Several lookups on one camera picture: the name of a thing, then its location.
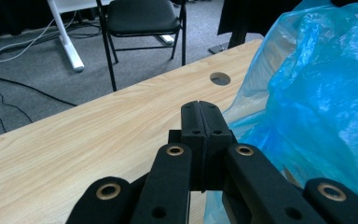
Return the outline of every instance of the carpeted floor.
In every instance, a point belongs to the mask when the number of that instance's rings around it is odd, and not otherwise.
[[[228,42],[230,34],[218,36],[223,0],[188,3],[186,62],[193,63],[212,55],[208,48]],[[85,64],[81,73],[76,73],[58,38],[28,48],[16,59],[0,63],[0,78],[31,86],[56,98],[80,105],[112,92],[110,77],[103,51],[103,39],[98,33],[98,21],[74,22],[69,32],[76,50]],[[34,39],[44,29],[24,32],[18,36],[0,37],[0,48]],[[46,34],[56,32],[55,27]],[[263,38],[248,34],[247,41]],[[158,44],[157,37],[114,38],[117,48]],[[114,64],[118,89],[165,73],[181,65],[181,39],[175,58],[170,60],[170,49],[121,51],[119,63]],[[21,53],[21,50],[0,55],[0,60]],[[70,109],[72,105],[59,102],[20,84],[0,80],[0,134],[18,129],[30,122],[55,115]]]

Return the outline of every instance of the chair seat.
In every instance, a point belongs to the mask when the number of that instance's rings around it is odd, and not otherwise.
[[[167,0],[114,0],[108,9],[108,32],[114,36],[173,34],[180,22]]]

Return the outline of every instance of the light wood tabletop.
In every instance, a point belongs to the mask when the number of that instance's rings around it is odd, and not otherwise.
[[[146,174],[180,107],[228,108],[261,41],[229,49],[0,135],[0,223],[64,223],[94,181]],[[229,75],[226,86],[212,73]],[[190,223],[202,223],[205,194],[192,193]]]

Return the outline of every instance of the white table leg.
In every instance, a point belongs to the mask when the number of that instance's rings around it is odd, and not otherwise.
[[[57,6],[54,0],[48,0],[48,5],[50,7],[51,13],[53,14],[54,20],[57,23],[57,27],[60,31],[60,40],[62,42],[63,48],[65,49],[66,54],[68,55],[69,60],[71,61],[72,67],[76,72],[81,72],[84,70],[84,64],[81,61],[77,51],[72,44],[71,39],[66,33],[65,27],[63,26],[63,22],[61,19],[61,15],[57,9]]]

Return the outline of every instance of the blue plastic bag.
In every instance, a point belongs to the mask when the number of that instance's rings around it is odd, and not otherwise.
[[[281,42],[283,53],[267,49]],[[271,66],[275,55],[282,63]],[[327,177],[358,194],[358,3],[280,17],[224,116],[239,142],[260,148],[302,187]],[[218,223],[208,219],[210,198],[205,223]]]

